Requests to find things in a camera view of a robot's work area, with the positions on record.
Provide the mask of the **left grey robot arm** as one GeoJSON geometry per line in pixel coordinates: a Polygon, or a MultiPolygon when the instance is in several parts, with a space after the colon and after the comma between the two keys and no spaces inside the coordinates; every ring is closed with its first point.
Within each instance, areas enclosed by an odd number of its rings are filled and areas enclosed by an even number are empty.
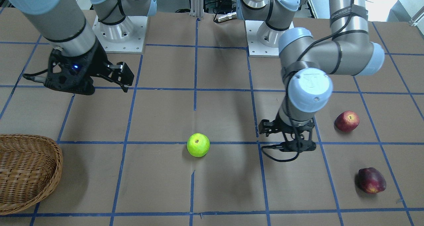
{"type": "Polygon", "coordinates": [[[292,23],[301,0],[237,0],[237,18],[263,21],[276,33],[286,95],[273,121],[263,119],[258,130],[267,136],[289,134],[292,140],[261,149],[281,152],[313,151],[316,143],[303,133],[315,126],[313,118],[333,93],[330,75],[373,75],[384,62],[383,48],[369,40],[365,0],[329,0],[331,34],[315,40],[304,27],[292,23]]]}

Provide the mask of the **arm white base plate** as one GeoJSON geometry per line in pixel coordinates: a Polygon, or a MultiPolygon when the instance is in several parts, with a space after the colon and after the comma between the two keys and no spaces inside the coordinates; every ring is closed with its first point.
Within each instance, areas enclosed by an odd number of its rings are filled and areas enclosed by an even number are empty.
{"type": "Polygon", "coordinates": [[[250,57],[279,57],[279,40],[284,30],[273,30],[264,21],[245,21],[245,29],[250,57]]]}
{"type": "Polygon", "coordinates": [[[147,33],[148,17],[127,16],[116,25],[106,25],[96,17],[93,31],[108,54],[142,54],[147,33]]]}

